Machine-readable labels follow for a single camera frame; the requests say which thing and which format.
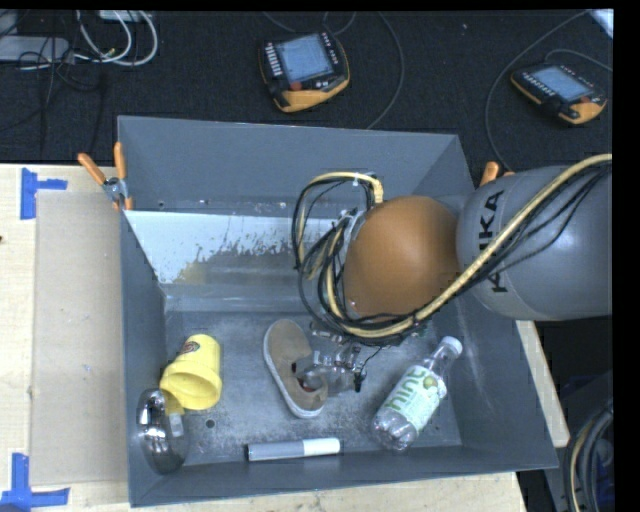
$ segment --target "wooden table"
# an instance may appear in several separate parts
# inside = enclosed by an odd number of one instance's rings
[[[20,171],[28,167],[38,178],[67,180],[67,191],[96,191],[99,187],[80,166],[0,165],[0,491],[8,489],[11,454],[29,455],[31,425],[32,347],[34,339],[34,285],[36,223],[20,220]],[[115,176],[113,168],[103,168]],[[59,208],[65,208],[65,191]],[[558,397],[540,347],[535,326],[517,322],[524,352],[556,447],[569,439]],[[60,488],[34,486],[34,491]],[[68,482],[69,510],[128,510],[126,470],[117,481]],[[185,509],[185,505],[155,507],[158,510]],[[285,510],[437,510],[437,511],[525,511],[515,473],[454,477],[400,484],[366,486],[279,494],[210,503],[190,504],[189,510],[285,511]]]

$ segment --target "bottle label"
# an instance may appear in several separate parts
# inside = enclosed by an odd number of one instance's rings
[[[444,381],[424,366],[410,366],[382,407],[402,414],[419,432],[447,394]]]

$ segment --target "bin floor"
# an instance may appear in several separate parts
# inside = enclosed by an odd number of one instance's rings
[[[276,314],[167,312],[167,354],[172,359],[191,334],[205,332],[218,340],[222,350],[223,389],[219,402],[205,411],[187,411],[185,424],[190,436],[185,465],[245,460],[249,443],[337,437],[345,452],[380,450],[369,433],[369,424],[403,371],[437,344],[431,329],[419,338],[408,338],[397,347],[380,351],[367,363],[367,377],[359,393],[343,391],[330,396],[319,416],[294,416],[280,394],[263,358],[264,335],[283,318]],[[286,316],[307,333],[314,350],[333,352],[337,345],[312,336],[309,317]],[[359,361],[375,348],[363,347]],[[461,444],[452,406],[445,398],[416,446]]]

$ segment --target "white marker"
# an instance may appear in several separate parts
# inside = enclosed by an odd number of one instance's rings
[[[341,451],[342,443],[335,437],[247,445],[247,457],[250,461],[335,455]]]

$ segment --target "gray metal bin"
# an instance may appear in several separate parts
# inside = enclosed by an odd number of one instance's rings
[[[118,140],[135,201],[120,221],[133,506],[558,465],[514,322],[471,294],[446,304],[421,337],[372,359],[362,392],[330,397],[316,419],[288,412],[262,358],[274,320],[309,323],[285,236],[308,181],[328,170],[373,171],[386,199],[464,197],[473,185],[457,136],[124,116]],[[319,223],[349,204],[349,188],[319,205]],[[138,440],[138,399],[158,386],[195,332],[221,345],[222,396],[211,410],[186,415],[189,454],[179,470],[161,475]],[[447,399],[409,453],[383,451],[368,422],[405,367],[444,335],[465,346]],[[326,436],[339,437],[344,453],[244,456],[249,443]]]

